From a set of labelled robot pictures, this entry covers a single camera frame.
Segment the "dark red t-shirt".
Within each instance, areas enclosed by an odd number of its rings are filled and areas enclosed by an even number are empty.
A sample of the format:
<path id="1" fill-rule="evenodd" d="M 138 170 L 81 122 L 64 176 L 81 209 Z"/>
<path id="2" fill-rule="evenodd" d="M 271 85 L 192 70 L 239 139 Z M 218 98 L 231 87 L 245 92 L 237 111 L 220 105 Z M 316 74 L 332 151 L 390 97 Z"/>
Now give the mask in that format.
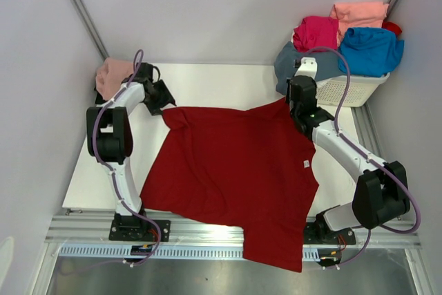
<path id="1" fill-rule="evenodd" d="M 240 227 L 246 259 L 300 272 L 316 150 L 285 101 L 247 111 L 177 107 L 162 118 L 169 132 L 144 183 L 144 206 Z"/>

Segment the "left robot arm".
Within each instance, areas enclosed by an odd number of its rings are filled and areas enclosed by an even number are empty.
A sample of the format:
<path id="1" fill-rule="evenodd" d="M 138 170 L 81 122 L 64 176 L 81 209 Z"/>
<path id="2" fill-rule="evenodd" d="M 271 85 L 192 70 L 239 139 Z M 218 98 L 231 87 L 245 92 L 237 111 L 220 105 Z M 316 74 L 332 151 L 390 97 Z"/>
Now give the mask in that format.
<path id="1" fill-rule="evenodd" d="M 140 104 L 152 116 L 176 105 L 159 68 L 146 62 L 134 65 L 133 73 L 107 102 L 86 111 L 88 152 L 107 172 L 116 197 L 115 228 L 124 229 L 133 240 L 142 240 L 149 231 L 130 163 L 134 142 L 128 116 Z"/>

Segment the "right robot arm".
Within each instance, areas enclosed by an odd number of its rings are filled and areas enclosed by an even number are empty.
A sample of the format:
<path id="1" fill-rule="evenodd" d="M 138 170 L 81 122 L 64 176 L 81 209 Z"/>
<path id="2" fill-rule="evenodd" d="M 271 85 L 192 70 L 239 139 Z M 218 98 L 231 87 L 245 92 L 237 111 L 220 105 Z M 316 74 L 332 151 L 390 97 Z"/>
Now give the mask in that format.
<path id="1" fill-rule="evenodd" d="M 331 242 L 339 231 L 362 227 L 374 229 L 410 211 L 405 167 L 386 162 L 346 136 L 336 118 L 317 105 L 316 82 L 296 75 L 287 81 L 286 103 L 296 129 L 324 149 L 356 183 L 353 200 L 316 215 L 314 233 Z"/>

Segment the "white laundry basket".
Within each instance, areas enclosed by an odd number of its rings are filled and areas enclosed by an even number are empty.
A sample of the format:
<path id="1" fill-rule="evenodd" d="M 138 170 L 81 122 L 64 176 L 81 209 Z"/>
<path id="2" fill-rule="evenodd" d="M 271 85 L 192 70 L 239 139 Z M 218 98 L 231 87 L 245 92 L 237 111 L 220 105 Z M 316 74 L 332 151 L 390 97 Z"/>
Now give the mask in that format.
<path id="1" fill-rule="evenodd" d="M 352 75 L 349 88 L 343 102 L 344 107 L 362 106 L 373 92 L 384 84 L 390 77 L 390 73 L 382 77 L 363 77 Z M 318 82 L 316 98 L 319 104 L 338 106 L 347 86 L 345 75 L 333 77 L 325 81 Z"/>

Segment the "slate blue t-shirt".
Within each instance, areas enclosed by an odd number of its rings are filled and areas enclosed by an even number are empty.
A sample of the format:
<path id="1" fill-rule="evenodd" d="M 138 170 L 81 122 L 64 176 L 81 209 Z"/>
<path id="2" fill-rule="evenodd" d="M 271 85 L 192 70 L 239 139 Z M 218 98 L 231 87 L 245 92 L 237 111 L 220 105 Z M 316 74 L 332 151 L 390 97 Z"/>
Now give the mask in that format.
<path id="1" fill-rule="evenodd" d="M 287 79 L 295 73 L 295 61 L 302 58 L 303 54 L 298 52 L 292 41 L 288 41 L 276 57 L 273 63 L 274 73 L 277 78 L 276 91 L 285 95 L 287 92 Z M 333 52 L 317 52 L 308 55 L 313 57 L 317 63 L 315 81 L 317 86 L 325 85 L 326 81 L 334 77 L 345 75 L 338 67 L 338 55 Z"/>

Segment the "folded pink t-shirt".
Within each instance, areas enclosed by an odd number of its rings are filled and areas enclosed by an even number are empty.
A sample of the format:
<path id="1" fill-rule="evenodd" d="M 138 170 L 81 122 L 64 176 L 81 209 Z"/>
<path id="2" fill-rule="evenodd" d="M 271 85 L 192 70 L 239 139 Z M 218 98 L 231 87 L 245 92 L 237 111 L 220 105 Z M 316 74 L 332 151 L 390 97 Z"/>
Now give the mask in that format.
<path id="1" fill-rule="evenodd" d="M 96 89 L 105 101 L 111 99 L 120 89 L 122 82 L 133 74 L 133 64 L 111 57 L 105 59 L 96 71 Z"/>

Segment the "magenta t-shirt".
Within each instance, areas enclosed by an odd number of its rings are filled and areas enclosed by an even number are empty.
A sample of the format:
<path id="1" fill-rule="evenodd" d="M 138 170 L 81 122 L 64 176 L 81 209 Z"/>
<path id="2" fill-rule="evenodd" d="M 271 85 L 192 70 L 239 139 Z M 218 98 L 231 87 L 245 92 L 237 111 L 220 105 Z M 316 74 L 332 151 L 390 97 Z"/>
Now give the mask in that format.
<path id="1" fill-rule="evenodd" d="M 332 17 L 308 16 L 294 28 L 293 44 L 298 52 L 312 48 L 338 48 L 338 20 Z"/>

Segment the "salmon pink t-shirt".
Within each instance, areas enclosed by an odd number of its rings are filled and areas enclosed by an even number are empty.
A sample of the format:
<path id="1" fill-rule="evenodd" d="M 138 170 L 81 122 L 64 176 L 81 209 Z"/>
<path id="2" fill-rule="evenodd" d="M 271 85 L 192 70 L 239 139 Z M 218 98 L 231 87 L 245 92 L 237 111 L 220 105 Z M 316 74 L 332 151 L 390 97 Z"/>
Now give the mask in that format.
<path id="1" fill-rule="evenodd" d="M 383 1 L 335 3 L 329 16 L 338 21 L 338 45 L 349 28 L 380 28 L 389 6 Z"/>

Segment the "bright red t-shirt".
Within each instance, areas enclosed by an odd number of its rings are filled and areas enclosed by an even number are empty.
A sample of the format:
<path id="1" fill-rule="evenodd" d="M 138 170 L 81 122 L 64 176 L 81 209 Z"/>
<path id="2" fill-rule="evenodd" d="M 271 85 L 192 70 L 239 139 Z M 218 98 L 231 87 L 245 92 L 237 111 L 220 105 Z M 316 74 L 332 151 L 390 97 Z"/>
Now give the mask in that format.
<path id="1" fill-rule="evenodd" d="M 384 21 L 382 23 L 382 28 L 386 29 L 390 32 L 393 32 L 397 38 L 399 38 L 403 32 L 399 25 L 397 25 L 396 23 L 393 23 L 391 21 Z"/>

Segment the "left corner aluminium profile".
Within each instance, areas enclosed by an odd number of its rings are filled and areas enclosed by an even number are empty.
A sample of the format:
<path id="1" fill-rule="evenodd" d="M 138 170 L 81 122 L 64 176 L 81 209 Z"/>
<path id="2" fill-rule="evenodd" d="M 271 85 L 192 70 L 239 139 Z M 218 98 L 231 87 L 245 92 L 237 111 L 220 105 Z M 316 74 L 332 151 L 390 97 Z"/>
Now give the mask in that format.
<path id="1" fill-rule="evenodd" d="M 70 0 L 73 8 L 79 15 L 80 21 L 84 25 L 88 36 L 90 37 L 95 49 L 99 53 L 99 56 L 105 60 L 108 57 L 108 51 L 102 41 L 100 33 L 95 25 L 92 16 L 90 15 L 84 0 Z"/>

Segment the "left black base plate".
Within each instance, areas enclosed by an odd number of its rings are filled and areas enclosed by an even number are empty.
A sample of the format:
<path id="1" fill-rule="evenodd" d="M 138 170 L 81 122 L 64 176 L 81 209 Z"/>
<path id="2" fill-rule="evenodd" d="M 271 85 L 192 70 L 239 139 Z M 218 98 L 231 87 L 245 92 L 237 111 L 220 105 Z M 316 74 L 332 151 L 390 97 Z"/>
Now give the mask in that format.
<path id="1" fill-rule="evenodd" d="M 170 220 L 154 220 L 161 231 L 161 242 L 168 242 L 171 228 Z M 149 222 L 142 220 L 136 227 L 120 227 L 116 221 L 112 221 L 108 239 L 111 241 L 132 242 L 156 242 L 157 229 Z"/>

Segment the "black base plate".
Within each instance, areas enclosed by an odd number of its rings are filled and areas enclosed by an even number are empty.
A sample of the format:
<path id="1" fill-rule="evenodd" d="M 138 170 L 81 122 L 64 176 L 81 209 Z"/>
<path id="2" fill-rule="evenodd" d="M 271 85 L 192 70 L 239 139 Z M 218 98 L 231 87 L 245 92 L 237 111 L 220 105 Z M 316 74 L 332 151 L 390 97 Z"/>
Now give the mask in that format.
<path id="1" fill-rule="evenodd" d="M 303 231 L 305 245 L 355 245 L 356 237 L 351 228 L 331 231 L 327 225 L 318 222 L 308 222 Z"/>
<path id="2" fill-rule="evenodd" d="M 171 228 L 170 220 L 154 220 L 161 231 L 161 242 L 168 242 Z M 116 221 L 112 221 L 108 239 L 111 241 L 132 242 L 156 242 L 157 229 L 149 222 L 142 220 L 136 227 L 120 227 Z"/>

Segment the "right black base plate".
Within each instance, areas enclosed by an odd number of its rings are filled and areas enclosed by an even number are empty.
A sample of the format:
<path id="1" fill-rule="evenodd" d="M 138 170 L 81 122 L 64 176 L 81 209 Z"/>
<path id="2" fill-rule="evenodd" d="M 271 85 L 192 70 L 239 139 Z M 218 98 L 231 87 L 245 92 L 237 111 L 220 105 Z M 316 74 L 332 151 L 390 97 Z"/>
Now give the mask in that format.
<path id="1" fill-rule="evenodd" d="M 318 222 L 308 222 L 303 231 L 305 245 L 355 245 L 356 237 L 351 228 L 331 231 L 327 225 Z"/>

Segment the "aluminium mounting rail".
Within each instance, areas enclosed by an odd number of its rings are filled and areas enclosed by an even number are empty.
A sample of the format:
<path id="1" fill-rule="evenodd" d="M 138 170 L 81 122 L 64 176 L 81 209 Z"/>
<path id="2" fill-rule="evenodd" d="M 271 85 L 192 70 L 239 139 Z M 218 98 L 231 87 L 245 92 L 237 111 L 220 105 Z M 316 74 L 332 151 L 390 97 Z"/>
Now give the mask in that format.
<path id="1" fill-rule="evenodd" d="M 239 227 L 204 224 L 170 212 L 150 211 L 149 215 L 156 220 L 171 221 L 170 245 L 239 247 L 244 240 Z M 59 214 L 52 218 L 45 241 L 105 243 L 112 219 L 113 214 L 108 211 Z M 372 230 L 369 248 L 420 249 L 422 245 L 417 233 L 400 235 L 378 227 Z"/>

